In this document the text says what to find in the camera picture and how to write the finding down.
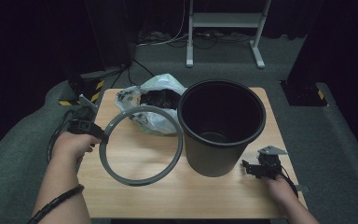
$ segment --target plastic bag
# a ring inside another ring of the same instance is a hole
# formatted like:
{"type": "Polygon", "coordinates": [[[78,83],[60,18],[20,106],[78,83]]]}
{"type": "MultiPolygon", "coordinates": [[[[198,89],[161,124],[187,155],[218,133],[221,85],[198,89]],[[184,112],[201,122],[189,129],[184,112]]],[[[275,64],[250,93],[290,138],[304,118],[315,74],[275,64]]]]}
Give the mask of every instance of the plastic bag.
{"type": "MultiPolygon", "coordinates": [[[[185,87],[170,74],[150,78],[141,86],[131,86],[116,95],[115,104],[121,111],[139,105],[154,105],[170,114],[176,122],[177,103],[185,87]]],[[[152,112],[136,113],[130,116],[146,133],[176,133],[172,124],[159,114],[152,112]]]]}

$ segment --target black trash can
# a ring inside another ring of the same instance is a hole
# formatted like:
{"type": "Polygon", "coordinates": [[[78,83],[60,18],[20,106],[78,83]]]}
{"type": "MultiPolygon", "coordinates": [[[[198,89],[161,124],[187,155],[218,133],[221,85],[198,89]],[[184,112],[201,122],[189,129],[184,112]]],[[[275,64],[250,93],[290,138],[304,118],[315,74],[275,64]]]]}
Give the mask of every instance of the black trash can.
{"type": "Polygon", "coordinates": [[[177,112],[188,163],[199,174],[211,177],[229,173],[266,124],[266,110],[257,95],[224,79],[188,88],[177,112]]]}

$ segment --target person's right hand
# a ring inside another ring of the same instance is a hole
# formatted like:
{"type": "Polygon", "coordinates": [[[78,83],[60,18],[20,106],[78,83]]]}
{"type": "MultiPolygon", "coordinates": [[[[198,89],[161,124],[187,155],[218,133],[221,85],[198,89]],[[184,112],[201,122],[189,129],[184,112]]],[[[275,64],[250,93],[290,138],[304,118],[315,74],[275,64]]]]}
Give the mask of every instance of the person's right hand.
{"type": "Polygon", "coordinates": [[[276,175],[275,179],[263,176],[262,179],[266,183],[268,192],[275,203],[283,205],[298,201],[297,196],[283,176],[276,175]]]}
{"type": "Polygon", "coordinates": [[[86,152],[91,152],[91,144],[99,144],[98,139],[89,134],[61,133],[54,144],[51,159],[69,160],[70,162],[81,162],[86,152]]]}

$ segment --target white metal stand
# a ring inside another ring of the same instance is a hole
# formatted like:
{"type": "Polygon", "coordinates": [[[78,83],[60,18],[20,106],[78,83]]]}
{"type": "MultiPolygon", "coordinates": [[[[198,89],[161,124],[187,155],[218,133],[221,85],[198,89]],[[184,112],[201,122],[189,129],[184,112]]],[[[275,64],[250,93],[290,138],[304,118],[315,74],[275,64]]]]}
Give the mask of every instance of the white metal stand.
{"type": "Polygon", "coordinates": [[[255,56],[257,66],[259,68],[264,68],[265,64],[261,57],[260,50],[258,49],[258,44],[260,42],[260,37],[267,19],[270,3],[271,0],[266,0],[266,4],[262,13],[195,13],[193,12],[193,0],[190,0],[186,66],[192,67],[194,64],[194,27],[241,27],[257,28],[255,40],[251,40],[249,43],[255,56]]]}

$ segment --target black clamp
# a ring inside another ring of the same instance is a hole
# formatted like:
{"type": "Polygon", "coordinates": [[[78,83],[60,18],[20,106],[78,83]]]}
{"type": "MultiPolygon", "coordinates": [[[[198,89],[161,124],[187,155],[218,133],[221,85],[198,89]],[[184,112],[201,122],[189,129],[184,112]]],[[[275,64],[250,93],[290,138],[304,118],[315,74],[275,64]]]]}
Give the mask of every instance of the black clamp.
{"type": "Polygon", "coordinates": [[[279,160],[279,155],[287,154],[286,151],[279,149],[277,147],[269,146],[257,150],[260,154],[257,157],[259,165],[249,164],[248,161],[242,160],[242,165],[246,169],[246,173],[249,175],[254,175],[256,178],[261,176],[269,177],[275,179],[276,175],[281,175],[289,183],[293,192],[298,198],[298,192],[295,184],[289,178],[289,175],[284,175],[282,173],[281,161],[279,160]]]}

